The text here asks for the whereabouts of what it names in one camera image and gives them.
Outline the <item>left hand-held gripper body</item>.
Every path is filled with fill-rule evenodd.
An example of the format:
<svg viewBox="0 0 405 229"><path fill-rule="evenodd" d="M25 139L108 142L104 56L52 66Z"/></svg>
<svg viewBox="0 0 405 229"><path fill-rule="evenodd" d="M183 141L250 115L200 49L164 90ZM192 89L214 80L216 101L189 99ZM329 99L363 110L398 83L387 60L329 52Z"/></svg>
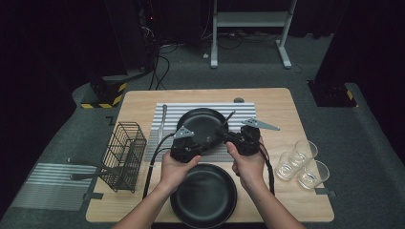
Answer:
<svg viewBox="0 0 405 229"><path fill-rule="evenodd" d="M170 156L178 162L189 162L203 151L203 146L193 140L194 133L184 126L174 133Z"/></svg>

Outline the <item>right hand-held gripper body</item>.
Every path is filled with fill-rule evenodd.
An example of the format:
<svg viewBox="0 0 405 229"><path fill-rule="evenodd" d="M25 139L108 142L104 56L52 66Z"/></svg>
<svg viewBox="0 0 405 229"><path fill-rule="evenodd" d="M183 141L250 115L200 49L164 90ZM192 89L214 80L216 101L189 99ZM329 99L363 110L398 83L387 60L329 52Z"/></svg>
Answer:
<svg viewBox="0 0 405 229"><path fill-rule="evenodd" d="M235 143L240 155L252 156L259 152L261 129L280 131L279 127L265 123L256 118L244 120L243 126L238 133L238 140Z"/></svg>

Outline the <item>black plate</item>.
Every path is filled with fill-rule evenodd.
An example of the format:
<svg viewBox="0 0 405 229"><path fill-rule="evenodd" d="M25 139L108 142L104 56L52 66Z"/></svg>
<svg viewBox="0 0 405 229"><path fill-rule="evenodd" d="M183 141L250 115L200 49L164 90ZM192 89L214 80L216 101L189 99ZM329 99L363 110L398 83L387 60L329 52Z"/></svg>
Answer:
<svg viewBox="0 0 405 229"><path fill-rule="evenodd" d="M214 229L224 224L237 205L237 188L224 169L199 164L191 169L170 197L177 218L193 229Z"/></svg>
<svg viewBox="0 0 405 229"><path fill-rule="evenodd" d="M190 110L180 118L177 123L177 129L184 126L194 133L193 140L201 144L200 139L210 133L209 120L215 113L218 113L218 111L209 108ZM214 141L212 144L221 144L222 142Z"/></svg>

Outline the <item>grey table knife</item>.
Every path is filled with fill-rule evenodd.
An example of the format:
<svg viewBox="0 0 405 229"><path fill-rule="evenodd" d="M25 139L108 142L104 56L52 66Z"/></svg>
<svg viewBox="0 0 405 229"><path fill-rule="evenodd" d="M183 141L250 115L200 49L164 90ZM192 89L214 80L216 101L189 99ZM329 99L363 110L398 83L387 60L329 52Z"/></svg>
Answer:
<svg viewBox="0 0 405 229"><path fill-rule="evenodd" d="M165 123L165 119L166 119L166 114L167 114L167 105L163 104L162 105L161 122L160 122L160 126L158 128L158 142L161 142L162 138L163 138L163 130L164 130L164 123Z"/></svg>

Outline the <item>clear drinking glass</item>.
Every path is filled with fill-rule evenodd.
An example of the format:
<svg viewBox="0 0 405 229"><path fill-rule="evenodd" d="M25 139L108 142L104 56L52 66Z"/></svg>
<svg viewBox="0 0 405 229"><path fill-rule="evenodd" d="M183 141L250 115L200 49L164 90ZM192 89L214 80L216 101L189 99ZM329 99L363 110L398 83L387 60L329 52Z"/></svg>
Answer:
<svg viewBox="0 0 405 229"><path fill-rule="evenodd" d="M312 160L298 174L298 183L305 189L314 189L330 177L327 165L319 160Z"/></svg>
<svg viewBox="0 0 405 229"><path fill-rule="evenodd" d="M302 168L301 162L302 160L298 154L293 152L285 152L281 154L274 172L281 180L292 180Z"/></svg>
<svg viewBox="0 0 405 229"><path fill-rule="evenodd" d="M290 162L301 168L318 155L317 146L309 140L299 140L295 143Z"/></svg>

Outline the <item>black wire cutlery basket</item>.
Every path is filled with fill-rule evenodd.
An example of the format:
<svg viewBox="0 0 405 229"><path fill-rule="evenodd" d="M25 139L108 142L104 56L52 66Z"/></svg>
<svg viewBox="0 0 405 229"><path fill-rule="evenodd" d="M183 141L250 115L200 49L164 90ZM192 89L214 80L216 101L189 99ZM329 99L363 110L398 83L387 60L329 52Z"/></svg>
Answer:
<svg viewBox="0 0 405 229"><path fill-rule="evenodd" d="M112 131L102 164L115 169L100 178L115 192L135 192L140 164L147 145L137 122L119 122Z"/></svg>

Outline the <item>person's right hand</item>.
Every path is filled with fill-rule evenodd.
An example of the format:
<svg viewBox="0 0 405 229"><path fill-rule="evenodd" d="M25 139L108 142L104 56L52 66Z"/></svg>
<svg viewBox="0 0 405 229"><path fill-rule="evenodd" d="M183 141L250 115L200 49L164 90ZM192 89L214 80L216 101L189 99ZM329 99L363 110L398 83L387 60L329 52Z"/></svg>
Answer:
<svg viewBox="0 0 405 229"><path fill-rule="evenodd" d="M230 141L226 142L225 145L228 153L234 159L232 170L240 178L242 186L248 192L265 187L266 183L263 177L264 158L259 153L252 156L242 156Z"/></svg>

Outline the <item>person's left hand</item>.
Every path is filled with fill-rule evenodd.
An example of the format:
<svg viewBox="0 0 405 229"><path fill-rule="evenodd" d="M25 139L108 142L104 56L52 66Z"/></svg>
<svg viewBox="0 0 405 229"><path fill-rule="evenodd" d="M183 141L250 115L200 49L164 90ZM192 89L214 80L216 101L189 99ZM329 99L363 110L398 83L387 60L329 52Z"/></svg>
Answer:
<svg viewBox="0 0 405 229"><path fill-rule="evenodd" d="M181 163L167 152L162 156L160 182L158 189L166 195L174 193L186 178L188 172L198 165L201 156L194 156L189 162Z"/></svg>

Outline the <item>grey striped placemat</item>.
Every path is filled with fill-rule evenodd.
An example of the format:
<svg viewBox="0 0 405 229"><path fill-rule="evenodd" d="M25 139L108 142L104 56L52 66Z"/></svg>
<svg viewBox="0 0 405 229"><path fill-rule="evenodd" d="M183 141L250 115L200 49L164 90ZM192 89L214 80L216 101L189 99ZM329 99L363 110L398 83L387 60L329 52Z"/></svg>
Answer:
<svg viewBox="0 0 405 229"><path fill-rule="evenodd" d="M239 132L243 122L247 119L256 117L256 108L253 103L167 103L166 119L164 122L163 135L175 133L181 117L193 109L209 108L228 117L233 111L235 114L228 120L229 130ZM151 122L151 132L148 137L146 150L143 159L149 161L152 158L159 142L158 129L162 120L162 103L157 103ZM226 152L222 142L214 148L209 149L202 154L202 162L231 162L232 158Z"/></svg>
<svg viewBox="0 0 405 229"><path fill-rule="evenodd" d="M12 202L12 207L78 211L92 180L71 180L73 174L93 174L86 165L37 163Z"/></svg>

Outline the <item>black yellow striped stand base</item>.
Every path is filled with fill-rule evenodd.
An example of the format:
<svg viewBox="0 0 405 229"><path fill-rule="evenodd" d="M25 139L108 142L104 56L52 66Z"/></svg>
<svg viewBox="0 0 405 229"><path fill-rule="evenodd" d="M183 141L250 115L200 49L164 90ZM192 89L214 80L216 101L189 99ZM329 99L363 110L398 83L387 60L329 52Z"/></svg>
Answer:
<svg viewBox="0 0 405 229"><path fill-rule="evenodd" d="M122 99L127 84L123 81L106 81L102 77L93 78L83 95L80 106L84 109L115 108Z"/></svg>
<svg viewBox="0 0 405 229"><path fill-rule="evenodd" d="M308 86L318 107L357 107L357 102L345 85L333 86L308 81Z"/></svg>

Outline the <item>dark grey utensil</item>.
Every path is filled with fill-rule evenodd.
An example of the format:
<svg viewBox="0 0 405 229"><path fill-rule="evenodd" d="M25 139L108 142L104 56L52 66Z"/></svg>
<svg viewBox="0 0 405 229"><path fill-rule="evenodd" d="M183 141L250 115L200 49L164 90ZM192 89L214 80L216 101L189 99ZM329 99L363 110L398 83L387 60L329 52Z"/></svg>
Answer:
<svg viewBox="0 0 405 229"><path fill-rule="evenodd" d="M68 163L72 164L78 164L78 165L88 165L88 166L94 166L100 169L104 169L107 172L114 174L114 175L119 175L119 169L111 168L106 165L104 165L102 162L99 161L92 161L89 159L83 159L83 158L76 158L76 157L69 157L67 158Z"/></svg>
<svg viewBox="0 0 405 229"><path fill-rule="evenodd" d="M93 177L100 177L100 176L105 176L109 175L110 173L105 171L105 172L97 172L93 174L72 174L70 175L71 180L83 180L83 179L88 179L88 178L93 178Z"/></svg>

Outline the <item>black equipment rack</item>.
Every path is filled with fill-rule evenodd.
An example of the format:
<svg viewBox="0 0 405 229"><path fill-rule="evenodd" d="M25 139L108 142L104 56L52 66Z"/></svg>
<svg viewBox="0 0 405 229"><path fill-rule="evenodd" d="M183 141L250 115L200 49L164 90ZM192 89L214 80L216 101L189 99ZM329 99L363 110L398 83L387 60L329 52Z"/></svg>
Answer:
<svg viewBox="0 0 405 229"><path fill-rule="evenodd" d="M147 0L105 0L127 72L149 72L155 52L155 34L148 19Z"/></svg>

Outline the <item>white desk frame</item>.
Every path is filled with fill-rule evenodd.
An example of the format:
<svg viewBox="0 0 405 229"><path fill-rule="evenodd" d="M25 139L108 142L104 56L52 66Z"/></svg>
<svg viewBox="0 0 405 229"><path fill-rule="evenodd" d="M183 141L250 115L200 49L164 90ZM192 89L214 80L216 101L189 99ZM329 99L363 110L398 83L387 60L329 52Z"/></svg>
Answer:
<svg viewBox="0 0 405 229"><path fill-rule="evenodd" d="M218 11L218 0L213 0L212 12L212 43L210 67L216 69L218 61L218 28L282 28L281 38L275 41L275 46L284 67L292 68L285 48L289 28L295 12L297 0L290 0L287 11Z"/></svg>

